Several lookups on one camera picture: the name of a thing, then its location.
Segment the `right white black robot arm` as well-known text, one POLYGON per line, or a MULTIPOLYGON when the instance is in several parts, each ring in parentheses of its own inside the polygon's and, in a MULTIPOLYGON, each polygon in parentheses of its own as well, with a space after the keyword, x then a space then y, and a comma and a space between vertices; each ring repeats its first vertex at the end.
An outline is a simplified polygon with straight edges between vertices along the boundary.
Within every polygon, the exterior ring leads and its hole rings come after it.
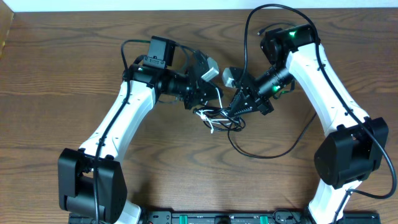
POLYGON ((309 24, 266 32, 261 49, 272 65, 254 78, 241 68, 223 72, 224 85, 236 88, 230 117, 273 111, 270 97, 297 80, 320 118, 325 140, 314 155, 320 183, 302 223, 333 223, 343 218, 347 191, 357 188, 381 165, 388 127, 372 119, 350 96, 333 71, 309 24))

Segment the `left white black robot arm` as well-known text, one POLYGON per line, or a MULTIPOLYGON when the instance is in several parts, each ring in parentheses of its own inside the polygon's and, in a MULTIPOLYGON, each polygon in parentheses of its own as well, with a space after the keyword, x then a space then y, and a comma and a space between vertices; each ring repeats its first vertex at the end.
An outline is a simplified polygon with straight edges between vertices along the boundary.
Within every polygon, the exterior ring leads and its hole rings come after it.
POLYGON ((118 96, 94 133, 58 158, 59 205, 70 223, 139 223, 142 210, 128 200, 122 163, 140 123, 161 95, 176 97, 187 110, 222 96, 210 56, 182 46, 185 63, 174 70, 179 43, 153 36, 148 44, 146 54, 124 64, 118 96))

